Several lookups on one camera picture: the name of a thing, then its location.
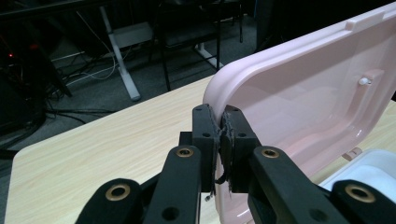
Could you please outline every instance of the brass insert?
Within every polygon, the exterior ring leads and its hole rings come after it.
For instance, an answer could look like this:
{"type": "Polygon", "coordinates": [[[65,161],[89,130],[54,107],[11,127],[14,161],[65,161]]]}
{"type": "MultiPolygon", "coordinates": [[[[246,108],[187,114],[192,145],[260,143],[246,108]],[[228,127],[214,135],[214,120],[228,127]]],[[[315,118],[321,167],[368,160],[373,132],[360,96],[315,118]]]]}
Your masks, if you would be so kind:
{"type": "Polygon", "coordinates": [[[129,188],[129,186],[126,184],[113,185],[110,189],[107,190],[106,198],[112,202],[120,201],[126,198],[130,192],[131,188],[129,188]]]}
{"type": "Polygon", "coordinates": [[[186,157],[192,156],[192,154],[194,154],[194,151],[191,150],[191,149],[189,149],[189,148],[183,147],[183,148],[179,149],[179,150],[176,152],[176,154],[177,154],[179,157],[186,158],[186,157]]]}
{"type": "Polygon", "coordinates": [[[347,185],[346,193],[355,200],[358,200],[362,203],[373,203],[375,202],[375,196],[370,190],[358,186],[358,185],[347,185]]]}
{"type": "Polygon", "coordinates": [[[279,157],[279,153],[271,148],[263,149],[262,155],[267,158],[278,158],[279,157]]]}

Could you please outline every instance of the pink plastic lid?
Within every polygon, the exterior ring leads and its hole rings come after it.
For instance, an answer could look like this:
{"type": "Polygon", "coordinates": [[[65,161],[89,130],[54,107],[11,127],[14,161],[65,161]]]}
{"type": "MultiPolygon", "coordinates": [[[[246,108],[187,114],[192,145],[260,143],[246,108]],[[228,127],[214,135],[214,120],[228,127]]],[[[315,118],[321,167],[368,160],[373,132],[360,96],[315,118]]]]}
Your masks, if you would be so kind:
{"type": "MultiPolygon", "coordinates": [[[[204,103],[217,120],[226,105],[240,108],[263,145],[310,176],[373,129],[396,91],[395,59],[392,3],[227,64],[204,103]]],[[[230,197],[225,185],[218,193],[221,222],[251,219],[246,196],[230,197]]]]}

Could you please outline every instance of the light wood tabletop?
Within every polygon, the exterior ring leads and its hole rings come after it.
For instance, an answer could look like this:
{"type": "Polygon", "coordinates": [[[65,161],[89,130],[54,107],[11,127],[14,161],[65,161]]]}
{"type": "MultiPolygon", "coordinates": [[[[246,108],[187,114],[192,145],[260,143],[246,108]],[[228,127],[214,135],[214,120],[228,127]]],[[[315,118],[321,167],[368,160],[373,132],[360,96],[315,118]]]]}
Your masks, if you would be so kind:
{"type": "MultiPolygon", "coordinates": [[[[109,180],[143,183],[158,174],[210,77],[23,149],[14,159],[6,223],[74,223],[85,203],[109,180]]],[[[362,149],[396,151],[396,104],[390,103],[362,149]]],[[[319,181],[345,163],[314,176],[319,181]]],[[[201,223],[219,223],[214,200],[202,202],[201,223]]]]}

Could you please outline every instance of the black cable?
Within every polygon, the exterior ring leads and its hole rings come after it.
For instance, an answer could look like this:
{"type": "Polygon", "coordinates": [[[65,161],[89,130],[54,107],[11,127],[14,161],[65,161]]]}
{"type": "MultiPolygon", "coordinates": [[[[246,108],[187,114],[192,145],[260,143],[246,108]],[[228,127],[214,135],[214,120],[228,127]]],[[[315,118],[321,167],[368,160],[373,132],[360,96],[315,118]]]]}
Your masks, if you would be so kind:
{"type": "Polygon", "coordinates": [[[87,122],[85,122],[82,119],[79,119],[79,118],[76,118],[76,117],[73,117],[73,116],[70,116],[70,115],[61,114],[61,113],[57,113],[56,115],[59,115],[59,116],[62,116],[62,117],[66,117],[66,118],[70,118],[70,119],[75,119],[75,120],[81,122],[82,124],[86,124],[87,123],[87,122]]]}
{"type": "MultiPolygon", "coordinates": [[[[50,102],[50,100],[49,99],[46,99],[46,100],[47,100],[47,103],[48,103],[50,109],[53,110],[52,103],[50,102]]],[[[48,113],[45,113],[45,114],[46,114],[46,117],[49,118],[49,119],[56,119],[56,114],[55,113],[51,113],[51,114],[53,114],[53,118],[49,117],[48,113]]]]}
{"type": "Polygon", "coordinates": [[[4,143],[0,146],[0,160],[12,160],[14,159],[15,155],[18,153],[18,150],[9,150],[10,147],[14,146],[15,144],[19,143],[21,140],[29,137],[33,133],[35,133],[41,125],[44,123],[45,119],[40,119],[35,126],[31,127],[27,130],[26,133],[21,134],[18,137],[9,140],[8,142],[4,143]]]}
{"type": "Polygon", "coordinates": [[[67,76],[64,77],[65,83],[70,83],[70,81],[73,80],[72,78],[80,77],[82,75],[90,73],[91,70],[97,66],[104,66],[109,63],[114,63],[114,62],[110,61],[109,59],[110,58],[98,58],[92,62],[89,62],[88,64],[86,64],[86,66],[84,65],[83,67],[76,69],[75,71],[69,73],[67,76]]]}
{"type": "Polygon", "coordinates": [[[46,97],[46,99],[48,99],[48,100],[53,100],[53,101],[59,101],[59,100],[61,100],[62,98],[64,98],[64,94],[61,92],[61,91],[53,91],[52,93],[50,93],[47,97],[46,97]]]}
{"type": "Polygon", "coordinates": [[[73,113],[73,114],[112,114],[117,111],[115,110],[107,110],[107,109],[48,109],[50,112],[59,112],[59,113],[73,113]]]}
{"type": "MultiPolygon", "coordinates": [[[[78,71],[79,71],[80,73],[83,72],[83,71],[85,70],[85,67],[86,67],[86,66],[89,66],[89,65],[91,64],[91,61],[95,61],[95,60],[97,59],[97,58],[93,58],[93,59],[91,59],[89,62],[87,62],[87,61],[84,59],[84,57],[82,57],[83,60],[85,61],[85,64],[84,64],[82,67],[76,69],[75,71],[73,71],[73,72],[71,72],[71,73],[65,75],[65,74],[64,74],[64,71],[63,71],[62,69],[66,68],[66,67],[72,66],[72,65],[74,64],[74,62],[76,61],[77,57],[80,56],[80,55],[82,55],[82,54],[79,54],[79,55],[74,56],[72,62],[71,62],[69,65],[64,66],[64,67],[61,67],[61,68],[57,68],[58,74],[59,74],[63,79],[66,79],[66,82],[65,82],[65,83],[67,83],[67,81],[68,81],[68,79],[70,79],[70,76],[71,76],[71,75],[75,74],[75,73],[78,72],[78,71]]],[[[58,91],[58,88],[56,88],[56,87],[53,86],[53,85],[50,85],[49,87],[47,87],[47,90],[46,90],[47,97],[48,97],[48,98],[51,98],[51,95],[54,94],[54,93],[57,92],[57,91],[58,91]]]]}
{"type": "Polygon", "coordinates": [[[76,59],[77,59],[79,56],[81,56],[81,55],[82,55],[82,54],[80,53],[80,54],[77,54],[77,55],[73,56],[72,62],[70,62],[68,65],[59,67],[58,69],[62,69],[62,68],[64,68],[64,67],[69,67],[69,66],[73,65],[73,64],[76,62],[76,59]]]}
{"type": "Polygon", "coordinates": [[[92,67],[96,66],[96,61],[99,60],[100,57],[95,57],[92,58],[89,62],[85,63],[83,66],[81,66],[78,69],[75,69],[74,71],[68,73],[67,75],[65,75],[65,83],[69,82],[70,78],[72,75],[74,74],[81,74],[82,72],[84,72],[85,70],[87,70],[88,68],[90,68],[90,66],[92,65],[92,67]]]}

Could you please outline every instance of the chair leg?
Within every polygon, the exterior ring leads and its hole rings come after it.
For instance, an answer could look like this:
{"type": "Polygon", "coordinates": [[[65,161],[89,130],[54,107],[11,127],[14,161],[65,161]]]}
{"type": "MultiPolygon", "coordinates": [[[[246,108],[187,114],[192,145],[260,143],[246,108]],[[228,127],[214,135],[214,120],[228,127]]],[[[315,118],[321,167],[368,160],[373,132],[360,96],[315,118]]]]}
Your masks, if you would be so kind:
{"type": "Polygon", "coordinates": [[[218,33],[217,47],[216,47],[216,71],[220,70],[220,34],[218,33]]]}
{"type": "Polygon", "coordinates": [[[148,62],[151,62],[151,57],[152,57],[152,50],[154,49],[154,43],[155,43],[155,35],[152,34],[152,38],[150,41],[150,47],[149,47],[149,53],[148,53],[148,62]]]}
{"type": "Polygon", "coordinates": [[[243,23],[244,15],[242,13],[242,5],[239,5],[239,43],[244,42],[244,34],[242,32],[242,23],[243,23]]]}
{"type": "Polygon", "coordinates": [[[160,49],[160,52],[161,52],[161,59],[163,61],[163,74],[165,75],[166,88],[168,89],[168,91],[170,91],[171,90],[171,84],[169,82],[168,69],[166,67],[165,55],[164,55],[162,49],[160,49]]]}
{"type": "Polygon", "coordinates": [[[218,24],[217,24],[217,29],[218,29],[218,36],[216,39],[216,71],[220,70],[220,36],[221,36],[221,4],[218,9],[218,24]]]}

